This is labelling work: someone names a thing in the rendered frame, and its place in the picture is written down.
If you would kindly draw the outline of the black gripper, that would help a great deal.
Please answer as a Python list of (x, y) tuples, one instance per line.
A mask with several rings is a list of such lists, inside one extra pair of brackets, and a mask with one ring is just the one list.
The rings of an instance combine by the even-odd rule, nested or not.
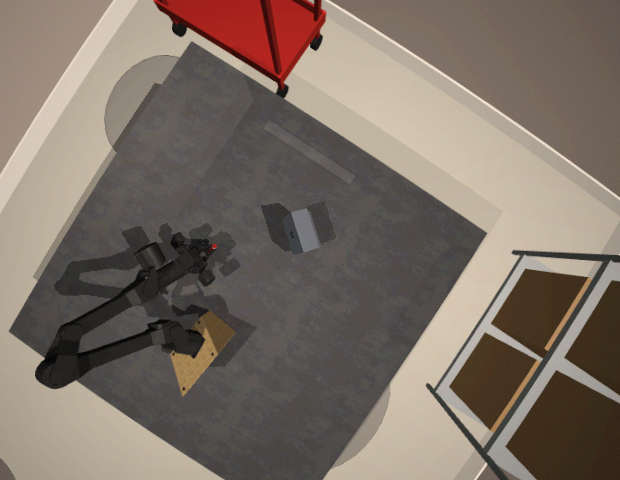
[[(184, 245), (183, 243), (185, 242), (185, 238), (184, 236), (181, 234), (181, 232), (176, 233), (175, 235), (173, 235), (172, 240), (171, 240), (171, 245), (174, 247), (174, 249), (176, 250), (178, 247), (180, 247), (181, 245)], [(210, 249), (213, 245), (206, 245), (206, 246), (194, 246), (193, 244), (189, 245), (189, 248), (193, 248), (195, 247), (197, 249), (197, 252), (200, 254), (208, 249)], [(208, 254), (206, 254), (204, 257), (202, 257), (202, 261), (197, 265), (197, 269), (196, 271), (199, 274), (199, 277), (197, 278), (200, 283), (204, 286), (207, 287), (210, 284), (213, 283), (213, 281), (216, 279), (215, 275), (211, 272), (211, 270), (205, 270), (204, 269), (207, 267), (208, 263), (207, 260), (210, 258), (210, 256), (215, 252), (216, 249), (213, 249), (212, 251), (210, 251)], [(188, 273), (184, 273), (185, 271), (183, 270), (183, 265), (180, 261), (177, 261), (176, 259), (174, 259), (172, 262), (168, 263), (169, 265), (171, 265), (175, 271), (178, 274), (179, 279), (181, 279), (182, 277), (184, 277), (186, 274)], [(183, 274), (184, 273), (184, 274)]]

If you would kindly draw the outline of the grey panel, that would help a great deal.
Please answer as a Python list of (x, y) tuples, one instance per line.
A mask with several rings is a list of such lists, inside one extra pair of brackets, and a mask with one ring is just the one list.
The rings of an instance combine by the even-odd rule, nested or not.
[(282, 221), (293, 255), (321, 246), (311, 212), (307, 208), (289, 213)]

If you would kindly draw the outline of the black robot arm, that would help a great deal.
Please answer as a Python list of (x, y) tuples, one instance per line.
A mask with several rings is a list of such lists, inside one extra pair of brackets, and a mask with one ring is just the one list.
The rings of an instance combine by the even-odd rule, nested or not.
[[(184, 273), (196, 270), (202, 261), (195, 247), (189, 248), (184, 244), (176, 251), (180, 256), (176, 260), (182, 263)], [(84, 334), (134, 305), (146, 303), (158, 294), (167, 295), (165, 287), (179, 279), (171, 265), (161, 267), (166, 260), (157, 242), (140, 248), (134, 253), (134, 257), (142, 267), (134, 282), (106, 303), (60, 326), (45, 359), (35, 371), (36, 380), (42, 385), (50, 389), (65, 387), (94, 367), (152, 345), (161, 345), (166, 350), (195, 359), (205, 342), (201, 333), (186, 331), (180, 323), (166, 319), (148, 323), (148, 329), (143, 333), (79, 353), (79, 343)]]

